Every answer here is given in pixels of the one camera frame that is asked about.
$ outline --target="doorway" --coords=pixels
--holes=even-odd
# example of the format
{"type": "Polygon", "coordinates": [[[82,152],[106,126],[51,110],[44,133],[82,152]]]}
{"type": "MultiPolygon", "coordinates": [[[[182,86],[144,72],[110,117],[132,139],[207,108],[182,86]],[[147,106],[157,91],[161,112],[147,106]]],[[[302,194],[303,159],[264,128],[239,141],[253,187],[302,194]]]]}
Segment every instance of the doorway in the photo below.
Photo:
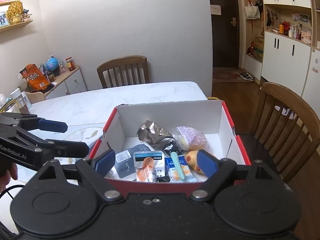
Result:
{"type": "Polygon", "coordinates": [[[213,9],[218,9],[211,15],[213,71],[217,68],[236,69],[239,66],[240,43],[238,0],[210,0],[210,4],[216,5],[213,9]]]}

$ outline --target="human hand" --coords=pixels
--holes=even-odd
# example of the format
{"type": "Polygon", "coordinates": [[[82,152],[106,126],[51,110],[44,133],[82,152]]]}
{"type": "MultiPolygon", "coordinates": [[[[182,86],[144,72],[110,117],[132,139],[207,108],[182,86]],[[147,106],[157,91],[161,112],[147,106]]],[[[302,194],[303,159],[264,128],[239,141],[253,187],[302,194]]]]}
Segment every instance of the human hand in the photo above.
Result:
{"type": "Polygon", "coordinates": [[[6,174],[0,177],[0,193],[6,189],[10,182],[10,179],[13,178],[14,180],[18,179],[18,167],[15,163],[12,163],[11,168],[6,172],[6,174]]]}

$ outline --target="orange snack package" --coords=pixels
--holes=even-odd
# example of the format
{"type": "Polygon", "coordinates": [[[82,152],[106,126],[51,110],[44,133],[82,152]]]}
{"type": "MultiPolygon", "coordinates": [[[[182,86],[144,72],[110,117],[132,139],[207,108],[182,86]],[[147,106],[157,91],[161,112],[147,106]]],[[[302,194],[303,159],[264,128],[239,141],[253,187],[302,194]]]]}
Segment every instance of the orange snack package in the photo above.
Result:
{"type": "Polygon", "coordinates": [[[27,65],[20,71],[20,74],[36,91],[45,93],[54,87],[54,85],[44,77],[35,64],[27,65]]]}

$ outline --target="wooden chair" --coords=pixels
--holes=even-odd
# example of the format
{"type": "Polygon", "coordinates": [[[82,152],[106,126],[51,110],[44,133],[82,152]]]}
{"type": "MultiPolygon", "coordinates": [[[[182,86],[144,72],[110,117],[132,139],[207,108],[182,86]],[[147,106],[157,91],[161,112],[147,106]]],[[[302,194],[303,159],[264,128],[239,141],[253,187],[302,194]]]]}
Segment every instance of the wooden chair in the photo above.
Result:
{"type": "Polygon", "coordinates": [[[265,82],[250,135],[240,137],[251,160],[263,160],[287,183],[320,145],[320,121],[306,101],[293,91],[265,82]],[[285,117],[281,113],[288,108],[285,117]],[[295,114],[293,120],[289,119],[291,112],[295,114]]]}
{"type": "Polygon", "coordinates": [[[107,61],[97,67],[98,76],[103,88],[108,88],[104,72],[108,72],[110,87],[149,83],[147,58],[128,56],[107,61]]]}
{"type": "Polygon", "coordinates": [[[31,104],[45,101],[45,97],[44,97],[43,93],[41,93],[41,92],[36,92],[36,93],[26,92],[26,95],[27,95],[31,104]]]}

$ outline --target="blue globe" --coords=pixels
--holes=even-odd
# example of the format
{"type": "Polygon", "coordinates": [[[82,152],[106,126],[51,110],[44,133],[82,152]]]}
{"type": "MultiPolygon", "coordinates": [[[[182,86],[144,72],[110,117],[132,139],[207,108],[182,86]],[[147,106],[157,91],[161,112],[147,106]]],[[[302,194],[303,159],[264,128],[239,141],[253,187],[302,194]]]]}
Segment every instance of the blue globe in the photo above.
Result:
{"type": "Polygon", "coordinates": [[[51,57],[47,61],[47,70],[54,71],[59,67],[59,62],[55,57],[51,57]]]}

